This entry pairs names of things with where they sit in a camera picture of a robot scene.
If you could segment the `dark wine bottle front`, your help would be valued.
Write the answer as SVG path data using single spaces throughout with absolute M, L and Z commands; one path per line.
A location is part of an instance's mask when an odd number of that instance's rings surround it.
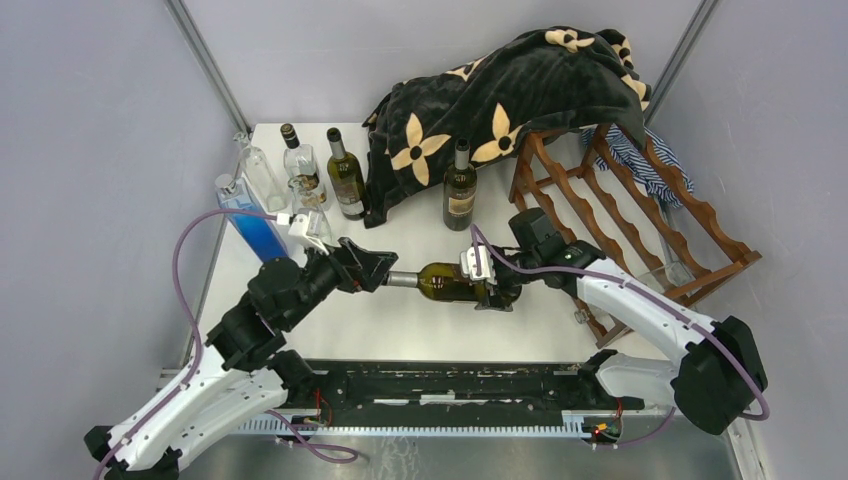
M 433 262 L 418 272 L 390 271 L 384 286 L 418 290 L 429 300 L 442 303 L 473 304 L 476 310 L 511 312 L 521 296 L 522 288 L 501 288 L 473 282 L 459 264 Z

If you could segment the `dark wine bottle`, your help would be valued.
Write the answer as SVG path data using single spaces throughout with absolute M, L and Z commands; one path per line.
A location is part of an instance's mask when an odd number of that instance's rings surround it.
M 453 163 L 448 166 L 443 181 L 442 218 L 448 229 L 462 231 L 472 223 L 476 186 L 477 173 L 470 161 L 470 143 L 459 138 Z
M 459 264 L 433 262 L 418 272 L 390 271 L 384 286 L 418 290 L 429 300 L 442 303 L 473 304 L 476 310 L 511 312 L 521 296 L 522 288 L 501 288 L 473 282 Z

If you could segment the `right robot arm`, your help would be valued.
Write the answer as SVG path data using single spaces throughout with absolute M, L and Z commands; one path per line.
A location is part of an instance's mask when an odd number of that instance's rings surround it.
M 612 350 L 592 359 L 577 382 L 580 400 L 602 408 L 615 397 L 642 399 L 679 411 L 702 431 L 718 435 L 739 418 L 762 422 L 771 408 L 759 349 L 749 325 L 719 321 L 658 293 L 594 245 L 570 241 L 540 208 L 513 216 L 513 254 L 493 245 L 472 225 L 464 273 L 493 289 L 542 282 L 594 306 L 641 335 L 663 359 Z

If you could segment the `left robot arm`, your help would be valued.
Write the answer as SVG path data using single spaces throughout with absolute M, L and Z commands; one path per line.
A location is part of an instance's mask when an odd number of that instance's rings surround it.
M 292 331 L 332 292 L 374 292 L 398 255 L 368 251 L 343 237 L 324 253 L 264 263 L 195 350 L 191 362 L 144 407 L 84 437 L 99 464 L 97 479 L 176 479 L 199 453 L 257 413 L 286 403 L 306 405 L 314 372 L 294 350 Z

